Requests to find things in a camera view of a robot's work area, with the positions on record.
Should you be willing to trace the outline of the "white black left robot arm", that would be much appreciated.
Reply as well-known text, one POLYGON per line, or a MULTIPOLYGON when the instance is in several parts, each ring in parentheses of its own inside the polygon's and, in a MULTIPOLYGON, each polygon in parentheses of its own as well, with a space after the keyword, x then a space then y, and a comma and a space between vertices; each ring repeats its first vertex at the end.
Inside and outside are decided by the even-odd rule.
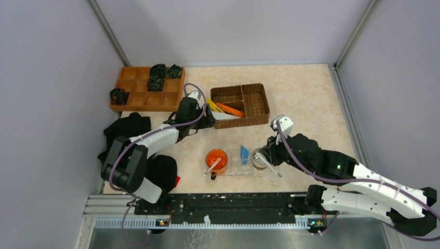
POLYGON ((129 139, 114 139, 101 168, 101 178, 117 189, 155 204, 164 196, 164 188, 146 176, 148 159, 161 149, 180 142, 191 130, 211 128, 215 119, 206 104, 184 97, 177 112, 158 128, 129 139))

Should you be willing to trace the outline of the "white grey toothpaste tube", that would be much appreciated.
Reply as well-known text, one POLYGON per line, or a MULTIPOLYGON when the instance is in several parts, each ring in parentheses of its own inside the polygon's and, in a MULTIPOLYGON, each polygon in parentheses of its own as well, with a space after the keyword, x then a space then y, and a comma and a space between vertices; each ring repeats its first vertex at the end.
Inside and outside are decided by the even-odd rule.
POLYGON ((217 121, 221 121, 221 120, 234 120, 234 119, 239 119, 240 117, 235 116, 235 115, 231 115, 231 114, 227 114, 227 113, 221 113, 221 112, 212 112, 213 117, 215 118, 215 120, 217 121))

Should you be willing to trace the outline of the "yellow toothbrush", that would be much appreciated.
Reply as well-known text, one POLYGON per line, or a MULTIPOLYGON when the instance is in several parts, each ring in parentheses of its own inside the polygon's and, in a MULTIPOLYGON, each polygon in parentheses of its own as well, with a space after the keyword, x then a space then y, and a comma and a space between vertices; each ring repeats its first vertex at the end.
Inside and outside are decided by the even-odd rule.
POLYGON ((211 111, 218 112, 218 113, 224 113, 224 111, 219 108, 211 99, 207 98, 207 104, 211 111))

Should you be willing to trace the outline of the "brown wicker divided basket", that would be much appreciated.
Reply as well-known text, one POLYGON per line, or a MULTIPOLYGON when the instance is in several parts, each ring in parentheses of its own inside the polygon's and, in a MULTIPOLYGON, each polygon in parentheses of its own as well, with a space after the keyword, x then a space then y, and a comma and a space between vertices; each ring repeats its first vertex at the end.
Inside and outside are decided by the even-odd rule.
POLYGON ((216 121, 216 129, 268 123, 270 108, 262 83, 212 88, 210 97, 214 103, 221 103, 244 113, 243 118, 216 121))

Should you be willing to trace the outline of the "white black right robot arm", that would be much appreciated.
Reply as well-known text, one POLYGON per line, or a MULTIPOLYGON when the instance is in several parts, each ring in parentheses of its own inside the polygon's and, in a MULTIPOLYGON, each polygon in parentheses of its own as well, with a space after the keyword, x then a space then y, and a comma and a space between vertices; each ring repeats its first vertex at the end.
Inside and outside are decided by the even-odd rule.
POLYGON ((427 241, 437 227, 439 214, 432 210, 437 202, 435 189, 401 185, 344 153, 321 149, 303 134, 284 142, 270 137, 263 155, 273 166, 287 163, 326 184, 308 187, 305 205, 311 211, 369 216, 421 241, 427 241))

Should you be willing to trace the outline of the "clear textured plastic tray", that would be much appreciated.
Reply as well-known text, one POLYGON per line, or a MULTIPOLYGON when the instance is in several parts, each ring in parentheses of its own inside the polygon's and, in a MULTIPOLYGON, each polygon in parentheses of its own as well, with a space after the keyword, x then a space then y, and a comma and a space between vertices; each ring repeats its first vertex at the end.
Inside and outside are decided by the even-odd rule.
POLYGON ((273 173, 268 167, 263 170, 256 169, 252 164, 252 152, 249 154, 249 160, 246 165, 240 163, 240 150, 228 150, 228 169, 226 175, 228 176, 247 176, 247 177, 263 177, 273 173))

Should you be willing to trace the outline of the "orange translucent plastic mug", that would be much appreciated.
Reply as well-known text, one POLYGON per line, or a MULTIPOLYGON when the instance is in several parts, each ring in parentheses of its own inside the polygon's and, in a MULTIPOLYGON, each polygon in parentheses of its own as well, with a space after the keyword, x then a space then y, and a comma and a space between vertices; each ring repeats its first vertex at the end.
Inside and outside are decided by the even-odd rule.
POLYGON ((205 176, 210 176, 211 180, 215 180, 218 176, 224 175, 228 169, 228 157, 221 149, 213 149, 209 151, 205 157, 207 169, 205 176))

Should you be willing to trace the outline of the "orange toothbrush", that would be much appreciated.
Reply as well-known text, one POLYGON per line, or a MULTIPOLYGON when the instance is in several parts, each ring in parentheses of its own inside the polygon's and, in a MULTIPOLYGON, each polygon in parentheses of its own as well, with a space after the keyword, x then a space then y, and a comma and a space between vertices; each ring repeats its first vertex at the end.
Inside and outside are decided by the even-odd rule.
POLYGON ((216 104, 216 106, 219 109, 221 109, 222 111, 224 111, 224 112, 226 112, 228 114, 231 114, 231 115, 234 115, 234 116, 237 116, 237 117, 240 117, 240 118, 244 118, 245 117, 245 113, 240 111, 240 110, 238 110, 238 109, 229 107, 229 106, 224 105, 222 103, 215 103, 215 104, 216 104))

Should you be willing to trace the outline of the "metal cup orange base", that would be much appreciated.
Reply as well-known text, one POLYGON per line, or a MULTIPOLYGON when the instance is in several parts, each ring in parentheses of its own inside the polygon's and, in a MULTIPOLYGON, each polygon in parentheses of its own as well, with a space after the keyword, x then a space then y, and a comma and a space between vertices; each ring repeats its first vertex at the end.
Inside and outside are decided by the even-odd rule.
POLYGON ((252 152, 251 157, 253 166, 258 170, 263 170, 271 165, 271 155, 267 149, 257 148, 252 152))

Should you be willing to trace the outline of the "blue toothbrush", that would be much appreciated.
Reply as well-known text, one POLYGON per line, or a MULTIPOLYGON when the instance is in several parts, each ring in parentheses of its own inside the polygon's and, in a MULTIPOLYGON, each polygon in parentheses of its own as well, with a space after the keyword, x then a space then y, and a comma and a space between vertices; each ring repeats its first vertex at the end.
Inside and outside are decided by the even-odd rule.
POLYGON ((240 163, 241 165, 246 165, 249 160, 249 150, 245 148, 243 145, 240 146, 240 163))

